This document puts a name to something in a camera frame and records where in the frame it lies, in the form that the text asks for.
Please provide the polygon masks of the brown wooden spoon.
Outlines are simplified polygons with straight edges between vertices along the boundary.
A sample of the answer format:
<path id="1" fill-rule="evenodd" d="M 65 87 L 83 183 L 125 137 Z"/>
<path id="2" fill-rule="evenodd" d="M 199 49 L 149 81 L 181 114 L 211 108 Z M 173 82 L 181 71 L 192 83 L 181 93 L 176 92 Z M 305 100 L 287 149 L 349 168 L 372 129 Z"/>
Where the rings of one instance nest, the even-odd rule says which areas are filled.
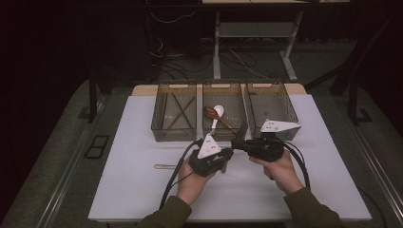
<path id="1" fill-rule="evenodd" d="M 230 123 L 228 123 L 227 121 L 225 121 L 220 115 L 219 112 L 211 106 L 205 106 L 203 108 L 204 114 L 208 117 L 208 118 L 212 118 L 214 120 L 218 120 L 221 121 L 227 128 L 231 129 L 232 132 L 234 134 L 236 134 L 238 132 L 237 129 L 235 129 Z"/>

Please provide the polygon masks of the white desk frame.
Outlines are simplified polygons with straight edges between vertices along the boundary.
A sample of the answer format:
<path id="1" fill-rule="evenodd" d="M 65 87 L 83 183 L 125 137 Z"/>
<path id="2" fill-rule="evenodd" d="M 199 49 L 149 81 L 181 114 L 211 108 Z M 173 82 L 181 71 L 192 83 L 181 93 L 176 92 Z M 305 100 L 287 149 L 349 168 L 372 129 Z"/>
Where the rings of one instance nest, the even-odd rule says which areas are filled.
<path id="1" fill-rule="evenodd" d="M 281 61 L 290 81 L 296 81 L 297 75 L 290 60 L 293 45 L 303 17 L 299 11 L 293 21 L 289 22 L 224 22 L 221 13 L 216 12 L 213 54 L 213 74 L 215 79 L 221 77 L 220 38 L 287 38 L 288 44 L 279 52 Z"/>

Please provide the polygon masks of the person's right hand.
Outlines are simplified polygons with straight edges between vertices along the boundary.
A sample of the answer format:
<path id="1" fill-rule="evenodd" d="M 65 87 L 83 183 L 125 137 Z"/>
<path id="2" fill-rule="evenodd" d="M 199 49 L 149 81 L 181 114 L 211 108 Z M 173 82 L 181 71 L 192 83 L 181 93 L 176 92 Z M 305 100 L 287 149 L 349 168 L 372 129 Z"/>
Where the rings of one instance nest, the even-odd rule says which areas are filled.
<path id="1" fill-rule="evenodd" d="M 250 157 L 249 160 L 262 165 L 263 173 L 270 180 L 275 181 L 277 187 L 286 195 L 293 194 L 303 188 L 288 150 L 285 150 L 282 157 L 277 161 L 268 162 L 254 157 Z"/>

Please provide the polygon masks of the white ceramic spoon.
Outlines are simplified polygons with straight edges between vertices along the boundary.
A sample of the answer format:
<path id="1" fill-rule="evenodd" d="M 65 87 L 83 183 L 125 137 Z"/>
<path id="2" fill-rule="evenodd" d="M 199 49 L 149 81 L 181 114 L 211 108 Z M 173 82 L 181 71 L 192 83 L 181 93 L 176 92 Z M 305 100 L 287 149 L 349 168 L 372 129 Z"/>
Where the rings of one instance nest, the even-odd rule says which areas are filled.
<path id="1" fill-rule="evenodd" d="M 223 115 L 224 109 L 223 109 L 222 105 L 217 104 L 217 105 L 214 106 L 214 109 L 218 113 L 219 117 L 221 117 Z M 212 128 L 213 129 L 216 128 L 218 121 L 219 121 L 218 119 L 213 120 L 213 122 L 212 122 Z"/>

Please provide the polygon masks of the translucent grey plastic bin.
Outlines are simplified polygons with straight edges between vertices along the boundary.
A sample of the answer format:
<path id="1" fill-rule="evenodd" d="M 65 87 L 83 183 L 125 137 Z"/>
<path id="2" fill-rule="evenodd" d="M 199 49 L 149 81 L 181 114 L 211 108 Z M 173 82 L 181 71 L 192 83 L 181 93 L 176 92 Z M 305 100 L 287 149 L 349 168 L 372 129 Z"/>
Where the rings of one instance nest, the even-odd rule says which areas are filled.
<path id="1" fill-rule="evenodd" d="M 216 141 L 231 141 L 236 137 L 242 122 L 246 119 L 241 86 L 238 83 L 206 83 L 202 85 L 202 131 L 207 134 L 212 130 L 213 118 L 208 117 L 204 108 L 221 105 L 223 114 L 221 118 L 232 126 L 227 127 L 222 121 L 217 120 L 213 137 Z"/>
<path id="2" fill-rule="evenodd" d="M 299 119 L 294 110 L 286 87 L 281 83 L 246 84 L 246 101 L 251 136 L 257 138 L 261 132 L 274 132 L 285 141 L 291 141 L 300 129 Z M 267 128 L 266 121 L 288 124 L 286 128 Z"/>
<path id="3" fill-rule="evenodd" d="M 165 92 L 163 129 L 160 129 L 160 107 Z M 197 87 L 194 84 L 160 84 L 151 130 L 157 142 L 194 141 L 197 138 Z"/>

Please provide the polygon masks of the person's left hand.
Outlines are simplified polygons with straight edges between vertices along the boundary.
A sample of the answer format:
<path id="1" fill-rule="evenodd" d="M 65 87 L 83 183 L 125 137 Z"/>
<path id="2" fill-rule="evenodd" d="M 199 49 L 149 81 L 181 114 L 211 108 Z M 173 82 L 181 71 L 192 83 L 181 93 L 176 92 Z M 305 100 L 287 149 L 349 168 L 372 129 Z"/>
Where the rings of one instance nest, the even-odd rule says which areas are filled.
<path id="1" fill-rule="evenodd" d="M 183 200 L 186 204 L 192 205 L 201 195 L 204 186 L 215 176 L 210 174 L 207 177 L 202 177 L 193 172 L 186 159 L 178 174 L 178 190 L 176 196 Z"/>

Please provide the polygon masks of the black metal stand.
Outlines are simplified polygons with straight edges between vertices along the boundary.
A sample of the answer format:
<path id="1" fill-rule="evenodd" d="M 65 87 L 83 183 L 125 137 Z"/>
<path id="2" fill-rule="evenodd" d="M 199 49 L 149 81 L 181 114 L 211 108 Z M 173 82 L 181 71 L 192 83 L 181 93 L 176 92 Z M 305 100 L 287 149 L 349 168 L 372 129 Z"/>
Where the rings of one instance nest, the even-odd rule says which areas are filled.
<path id="1" fill-rule="evenodd" d="M 97 84 L 94 70 L 91 70 L 88 76 L 89 86 L 89 117 L 88 122 L 93 123 L 97 115 Z"/>
<path id="2" fill-rule="evenodd" d="M 351 78 L 349 86 L 349 104 L 348 104 L 348 117 L 354 125 L 360 123 L 371 123 L 373 120 L 365 108 L 357 107 L 358 98 L 358 79 L 354 75 Z"/>

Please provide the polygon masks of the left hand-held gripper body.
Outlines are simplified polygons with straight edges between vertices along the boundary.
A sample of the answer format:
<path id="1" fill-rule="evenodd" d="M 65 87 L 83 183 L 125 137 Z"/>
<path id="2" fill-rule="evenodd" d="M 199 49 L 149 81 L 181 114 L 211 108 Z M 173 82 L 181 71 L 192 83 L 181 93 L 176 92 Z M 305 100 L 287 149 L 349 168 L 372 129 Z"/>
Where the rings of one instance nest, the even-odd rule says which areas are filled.
<path id="1" fill-rule="evenodd" d="M 188 162 L 194 173 L 207 177 L 222 169 L 223 158 L 223 150 L 212 135 L 207 133 L 201 147 L 192 152 Z"/>

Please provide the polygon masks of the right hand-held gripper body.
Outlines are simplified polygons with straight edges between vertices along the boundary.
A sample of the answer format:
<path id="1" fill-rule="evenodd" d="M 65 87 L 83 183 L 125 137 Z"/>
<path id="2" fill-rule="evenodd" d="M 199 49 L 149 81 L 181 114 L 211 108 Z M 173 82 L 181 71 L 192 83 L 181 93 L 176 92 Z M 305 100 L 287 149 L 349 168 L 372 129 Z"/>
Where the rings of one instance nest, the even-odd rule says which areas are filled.
<path id="1" fill-rule="evenodd" d="M 260 129 L 258 138 L 246 141 L 246 153 L 266 162 L 275 162 L 282 158 L 284 148 L 287 148 L 295 157 L 296 151 L 276 136 L 277 133 L 291 129 L 299 129 L 299 123 L 272 121 L 267 119 Z"/>

